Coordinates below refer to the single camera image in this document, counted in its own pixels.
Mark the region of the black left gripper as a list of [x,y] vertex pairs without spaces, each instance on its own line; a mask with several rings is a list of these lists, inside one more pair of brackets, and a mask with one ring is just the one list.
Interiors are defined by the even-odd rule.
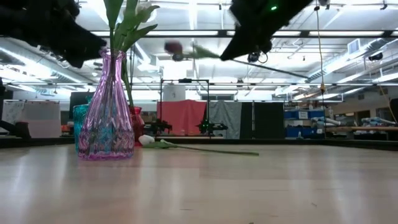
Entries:
[[74,22],[79,13],[74,0],[1,0],[1,35],[24,39],[53,29],[51,50],[81,68],[85,61],[100,57],[106,41]]

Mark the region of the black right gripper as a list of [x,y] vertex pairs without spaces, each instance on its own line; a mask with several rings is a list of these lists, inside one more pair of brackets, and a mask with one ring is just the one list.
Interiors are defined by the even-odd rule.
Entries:
[[287,26],[311,0],[233,0],[229,11],[238,23],[235,35],[220,56],[222,61],[254,52],[268,53],[272,48],[269,37],[250,33],[273,34]]

